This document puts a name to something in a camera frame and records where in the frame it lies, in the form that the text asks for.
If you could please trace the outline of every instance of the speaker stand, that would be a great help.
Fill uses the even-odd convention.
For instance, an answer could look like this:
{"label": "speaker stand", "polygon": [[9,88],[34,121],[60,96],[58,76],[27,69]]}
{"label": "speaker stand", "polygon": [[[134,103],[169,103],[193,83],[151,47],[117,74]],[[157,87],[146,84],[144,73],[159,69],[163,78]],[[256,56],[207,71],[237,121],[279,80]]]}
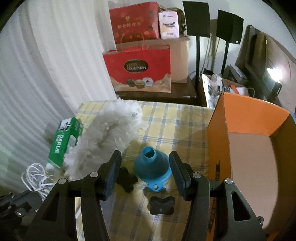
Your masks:
{"label": "speaker stand", "polygon": [[199,76],[200,76],[200,36],[196,36],[196,69],[195,69],[195,84],[194,84],[195,91],[197,91]]}
{"label": "speaker stand", "polygon": [[226,65],[226,60],[227,60],[227,55],[228,55],[228,48],[229,48],[229,42],[225,42],[225,52],[224,52],[224,59],[223,59],[223,64],[222,64],[222,69],[221,69],[221,75],[223,77],[225,65]]}

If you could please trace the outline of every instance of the white curtain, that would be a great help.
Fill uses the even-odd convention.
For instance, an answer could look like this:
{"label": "white curtain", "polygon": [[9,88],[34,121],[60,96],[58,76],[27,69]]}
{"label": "white curtain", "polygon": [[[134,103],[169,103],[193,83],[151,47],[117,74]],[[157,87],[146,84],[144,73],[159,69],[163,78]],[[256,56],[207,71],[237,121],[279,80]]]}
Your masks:
{"label": "white curtain", "polygon": [[47,163],[58,123],[116,95],[102,53],[115,48],[107,0],[26,0],[0,32],[0,184]]}

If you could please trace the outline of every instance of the red box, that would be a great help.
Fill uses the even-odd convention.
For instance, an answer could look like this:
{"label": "red box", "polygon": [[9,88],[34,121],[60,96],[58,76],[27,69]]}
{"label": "red box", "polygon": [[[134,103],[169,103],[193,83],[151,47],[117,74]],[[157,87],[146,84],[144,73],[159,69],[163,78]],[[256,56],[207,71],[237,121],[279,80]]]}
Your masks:
{"label": "red box", "polygon": [[104,54],[115,91],[170,93],[170,46],[151,45]]}
{"label": "red box", "polygon": [[139,3],[110,10],[116,44],[148,39],[160,39],[157,2]]}

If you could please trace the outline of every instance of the table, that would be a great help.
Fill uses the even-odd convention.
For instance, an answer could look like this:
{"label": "table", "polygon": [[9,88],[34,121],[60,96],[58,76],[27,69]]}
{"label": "table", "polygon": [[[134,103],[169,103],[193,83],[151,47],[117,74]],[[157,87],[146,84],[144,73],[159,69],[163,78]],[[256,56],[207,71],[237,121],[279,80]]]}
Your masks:
{"label": "table", "polygon": [[200,103],[189,77],[187,78],[187,83],[172,83],[171,93],[118,91],[116,94],[124,100],[130,99],[191,105],[199,105]]}
{"label": "table", "polygon": [[[87,102],[77,114],[87,128],[109,102]],[[213,110],[183,104],[138,101],[143,110],[143,121],[149,127],[140,130],[122,155],[122,166],[133,172],[136,156],[145,146],[152,146],[169,155],[176,150],[183,162],[189,163],[193,171],[207,175],[208,143],[206,127]],[[150,197],[176,199],[174,214],[156,215],[149,213]],[[190,202],[185,202],[178,194],[173,176],[159,193],[148,191],[145,182],[139,179],[131,193],[115,184],[112,196],[101,202],[102,211],[111,241],[180,241],[187,221]],[[83,241],[81,216],[77,221],[78,240]]]}

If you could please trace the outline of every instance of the white wall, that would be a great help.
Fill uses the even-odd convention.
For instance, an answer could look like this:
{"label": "white wall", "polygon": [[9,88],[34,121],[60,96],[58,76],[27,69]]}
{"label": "white wall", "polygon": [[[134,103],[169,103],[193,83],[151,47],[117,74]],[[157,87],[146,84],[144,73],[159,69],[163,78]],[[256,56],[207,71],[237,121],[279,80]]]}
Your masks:
{"label": "white wall", "polygon": [[[113,0],[124,5],[136,4],[139,2],[145,2],[142,0]],[[182,10],[182,0],[156,0],[159,4],[165,7],[178,7]],[[289,33],[286,25],[280,19],[278,14],[269,7],[262,0],[200,0],[201,2],[208,2],[210,8],[210,18],[216,19],[218,15],[218,9],[234,13],[244,19],[244,30],[248,25],[253,25],[255,28],[269,34],[280,42],[294,57],[296,57],[296,43]],[[200,43],[200,69],[205,58],[207,49],[208,38],[201,38]],[[196,65],[196,41],[195,37],[190,36],[190,50],[189,50],[189,73],[195,70]],[[213,70],[215,73],[221,72],[223,56],[225,50],[225,41],[220,40],[216,58],[214,59]],[[234,64],[240,45],[230,44],[229,53],[227,57],[226,65]],[[212,58],[210,56],[208,69],[211,69]]]}

